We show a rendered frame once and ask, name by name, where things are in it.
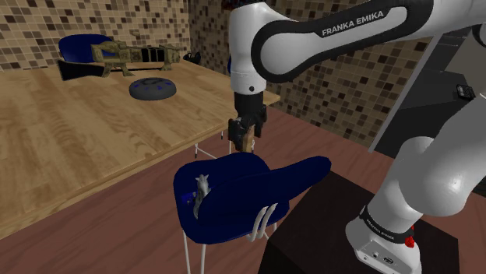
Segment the blue chair with white legs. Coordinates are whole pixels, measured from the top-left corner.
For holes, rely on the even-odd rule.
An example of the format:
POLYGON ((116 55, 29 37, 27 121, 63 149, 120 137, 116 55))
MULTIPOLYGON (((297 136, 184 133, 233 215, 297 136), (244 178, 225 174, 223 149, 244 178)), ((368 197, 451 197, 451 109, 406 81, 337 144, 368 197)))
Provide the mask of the blue chair with white legs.
POLYGON ((290 209, 291 199, 320 182, 331 161, 313 156, 271 170, 254 153, 232 153, 198 160, 179 168, 174 176, 174 198, 185 241, 206 247, 239 237, 254 241, 265 237, 290 209), (193 215, 197 180, 209 175, 209 194, 193 215))
POLYGON ((73 34, 60 39, 58 48, 65 61, 91 63, 94 62, 91 45, 105 41, 112 41, 112 39, 102 34, 73 34))

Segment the wooden table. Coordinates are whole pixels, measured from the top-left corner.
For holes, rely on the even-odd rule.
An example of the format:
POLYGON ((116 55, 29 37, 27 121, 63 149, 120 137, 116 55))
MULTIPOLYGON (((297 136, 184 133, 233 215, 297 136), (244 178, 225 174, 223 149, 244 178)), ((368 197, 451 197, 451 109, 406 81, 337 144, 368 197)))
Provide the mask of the wooden table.
POLYGON ((132 79, 64 81, 56 67, 0 72, 0 239, 226 129, 228 76, 181 61, 137 70, 176 85, 136 100, 132 79))

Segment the dark robot stand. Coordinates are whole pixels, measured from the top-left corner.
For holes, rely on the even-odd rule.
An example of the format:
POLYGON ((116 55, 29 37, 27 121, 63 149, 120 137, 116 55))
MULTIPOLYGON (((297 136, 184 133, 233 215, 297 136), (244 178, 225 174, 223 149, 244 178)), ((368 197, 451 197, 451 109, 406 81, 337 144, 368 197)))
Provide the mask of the dark robot stand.
MULTIPOLYGON (((333 172, 309 188, 267 242, 258 274, 381 274, 359 262, 345 226, 374 195, 333 172)), ((458 240, 418 220, 422 274, 460 274, 458 240)))

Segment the grey round disc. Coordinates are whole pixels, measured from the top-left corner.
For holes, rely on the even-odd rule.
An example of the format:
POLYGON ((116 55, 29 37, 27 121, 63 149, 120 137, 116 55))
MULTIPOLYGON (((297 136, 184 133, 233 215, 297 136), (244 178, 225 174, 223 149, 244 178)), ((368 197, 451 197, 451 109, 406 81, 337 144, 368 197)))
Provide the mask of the grey round disc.
POLYGON ((138 79, 129 86, 130 96, 137 100, 164 100, 176 92, 176 85, 171 80, 160 77, 138 79))

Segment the small black box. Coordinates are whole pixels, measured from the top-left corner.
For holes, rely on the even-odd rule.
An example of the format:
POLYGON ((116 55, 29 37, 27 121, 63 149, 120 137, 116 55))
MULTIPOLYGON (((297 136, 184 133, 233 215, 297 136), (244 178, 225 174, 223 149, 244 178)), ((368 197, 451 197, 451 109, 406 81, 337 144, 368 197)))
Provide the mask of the small black box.
POLYGON ((466 86, 466 85, 456 85, 456 92, 459 98, 462 98, 464 100, 473 100, 476 95, 474 93, 474 90, 471 86, 466 86))

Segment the grey mouse figure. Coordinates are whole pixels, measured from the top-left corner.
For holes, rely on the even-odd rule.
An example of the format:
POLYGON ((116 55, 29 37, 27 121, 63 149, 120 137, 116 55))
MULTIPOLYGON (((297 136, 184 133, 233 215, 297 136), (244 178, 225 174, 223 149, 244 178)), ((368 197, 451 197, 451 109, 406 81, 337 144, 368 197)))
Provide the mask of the grey mouse figure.
POLYGON ((197 192, 195 195, 195 204, 193 206, 193 215, 196 219, 199 218, 199 208, 203 202, 203 199, 209 194, 210 187, 208 182, 209 175, 200 174, 197 180, 197 192))

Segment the olive and black toy gun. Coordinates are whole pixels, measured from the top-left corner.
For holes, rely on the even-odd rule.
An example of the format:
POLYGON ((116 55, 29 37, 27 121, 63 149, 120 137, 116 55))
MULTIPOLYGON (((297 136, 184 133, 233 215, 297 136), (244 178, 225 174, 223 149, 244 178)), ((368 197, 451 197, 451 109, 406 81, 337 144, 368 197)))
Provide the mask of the olive and black toy gun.
POLYGON ((163 62, 159 70, 171 70, 172 63, 181 59, 180 47, 174 45, 159 45, 158 47, 129 47, 122 41, 105 41, 101 44, 91 44, 93 60, 100 65, 87 63, 58 61, 58 70, 64 81, 86 76, 106 78, 114 67, 119 67, 123 76, 134 76, 127 68, 128 63, 163 62))

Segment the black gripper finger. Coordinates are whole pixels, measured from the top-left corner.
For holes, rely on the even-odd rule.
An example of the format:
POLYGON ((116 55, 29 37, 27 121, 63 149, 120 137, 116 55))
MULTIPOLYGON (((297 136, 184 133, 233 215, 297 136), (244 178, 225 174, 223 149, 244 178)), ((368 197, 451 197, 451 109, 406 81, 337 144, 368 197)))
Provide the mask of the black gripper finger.
POLYGON ((228 140, 232 141, 237 151, 243 150, 243 137, 246 134, 246 127, 240 120, 228 120, 228 140))
POLYGON ((254 119, 254 136, 260 138, 262 136, 263 125, 267 121, 267 107, 263 106, 262 109, 253 116, 254 119))

